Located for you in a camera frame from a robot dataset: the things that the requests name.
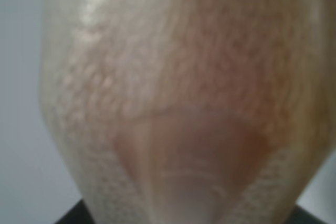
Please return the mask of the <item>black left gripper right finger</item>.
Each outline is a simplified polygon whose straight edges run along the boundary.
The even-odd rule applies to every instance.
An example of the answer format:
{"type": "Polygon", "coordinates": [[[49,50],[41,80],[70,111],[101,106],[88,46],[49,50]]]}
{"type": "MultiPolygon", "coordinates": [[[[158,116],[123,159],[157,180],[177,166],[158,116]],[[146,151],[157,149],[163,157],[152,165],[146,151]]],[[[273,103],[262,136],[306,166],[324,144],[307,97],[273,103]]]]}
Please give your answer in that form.
{"type": "Polygon", "coordinates": [[[320,212],[296,205],[290,214],[290,223],[332,224],[335,223],[335,213],[328,213],[326,211],[320,212]]]}

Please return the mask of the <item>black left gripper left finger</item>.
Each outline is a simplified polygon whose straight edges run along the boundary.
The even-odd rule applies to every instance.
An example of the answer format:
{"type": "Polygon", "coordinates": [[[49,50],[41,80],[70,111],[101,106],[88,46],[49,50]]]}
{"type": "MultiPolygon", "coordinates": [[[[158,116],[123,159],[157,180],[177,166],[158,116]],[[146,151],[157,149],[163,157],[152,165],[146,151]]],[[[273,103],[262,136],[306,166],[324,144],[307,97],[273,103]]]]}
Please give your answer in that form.
{"type": "Polygon", "coordinates": [[[92,217],[85,203],[81,200],[55,224],[92,224],[92,217]]]}

